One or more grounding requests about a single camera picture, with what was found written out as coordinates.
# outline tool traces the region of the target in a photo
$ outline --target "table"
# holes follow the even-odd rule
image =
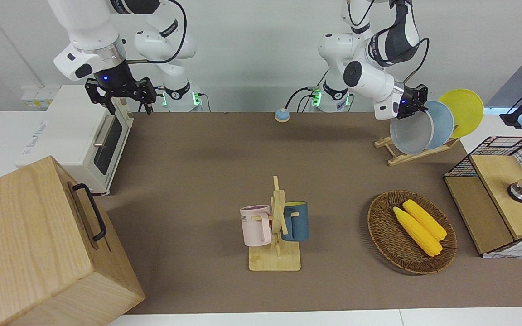
[[[389,122],[370,114],[135,118],[112,195],[97,199],[147,295],[130,313],[522,306],[522,260],[480,258],[442,180],[462,146],[388,167],[373,142]],[[300,272],[247,269],[238,209],[268,203],[274,174],[288,200],[309,203]],[[367,210],[392,189],[418,192],[450,218],[459,243],[449,268],[406,276],[377,254]]]

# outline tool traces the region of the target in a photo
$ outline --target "oven door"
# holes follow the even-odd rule
[[[123,113],[116,110],[114,115],[106,115],[100,132],[93,146],[96,148],[90,165],[98,180],[103,180],[103,189],[97,192],[109,192],[114,172],[118,166],[124,143],[128,138],[130,128],[124,120]]]

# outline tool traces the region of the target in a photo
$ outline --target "power outlet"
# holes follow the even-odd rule
[[[46,111],[59,90],[60,87],[53,86],[25,89],[21,100],[29,111]]]

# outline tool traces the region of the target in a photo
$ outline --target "wooden base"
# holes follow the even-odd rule
[[[293,271],[301,269],[299,243],[273,235],[273,243],[249,247],[249,270],[254,272]]]
[[[423,150],[421,153],[414,154],[414,155],[410,155],[410,154],[396,155],[396,153],[394,153],[394,150],[392,150],[392,148],[390,147],[390,145],[394,143],[392,141],[392,138],[390,138],[390,137],[380,138],[380,140],[373,143],[373,145],[377,149],[380,147],[386,147],[388,152],[392,155],[392,158],[388,160],[388,165],[390,167],[392,167],[394,165],[406,163],[409,161],[414,161],[415,159],[419,159],[422,157],[426,157],[428,155],[440,153],[441,151],[449,150],[454,144],[456,144],[458,142],[458,140],[459,140],[458,138],[451,138],[446,143],[444,143],[443,146],[437,147],[433,150]]]

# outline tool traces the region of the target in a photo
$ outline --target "yellow plate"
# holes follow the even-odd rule
[[[454,132],[452,138],[460,138],[473,132],[483,120],[484,105],[480,97],[468,89],[453,89],[439,98],[452,112]]]

